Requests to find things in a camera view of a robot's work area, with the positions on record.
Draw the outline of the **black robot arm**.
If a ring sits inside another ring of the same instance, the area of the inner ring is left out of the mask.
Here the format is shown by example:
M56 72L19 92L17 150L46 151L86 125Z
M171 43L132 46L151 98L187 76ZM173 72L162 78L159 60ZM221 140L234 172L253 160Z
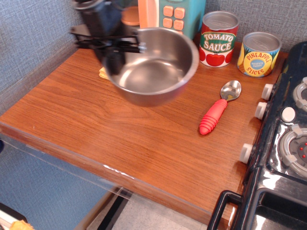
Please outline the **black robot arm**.
M117 0L73 0L72 4L83 21L70 30L76 46L93 50L111 75L120 73L126 64L126 53L145 51L137 30L121 21L123 8Z

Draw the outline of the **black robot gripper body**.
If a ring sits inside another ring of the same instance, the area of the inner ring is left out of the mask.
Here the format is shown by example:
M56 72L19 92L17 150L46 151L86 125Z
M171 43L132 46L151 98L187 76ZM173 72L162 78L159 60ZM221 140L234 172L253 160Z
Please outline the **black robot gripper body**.
M75 7L83 24L73 26L78 48L93 49L102 53L108 49L124 53L143 53L146 43L138 38L138 32L122 22L122 7Z

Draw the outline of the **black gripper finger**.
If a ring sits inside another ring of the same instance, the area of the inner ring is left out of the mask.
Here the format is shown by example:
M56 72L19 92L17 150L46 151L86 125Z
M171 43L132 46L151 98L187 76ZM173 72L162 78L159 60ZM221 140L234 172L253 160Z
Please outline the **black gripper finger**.
M118 75L124 67L125 54L124 52L110 52L107 55L107 70L109 75Z
M94 53L98 59L98 61L104 65L106 62L106 58L108 55L108 50L107 49L94 49Z

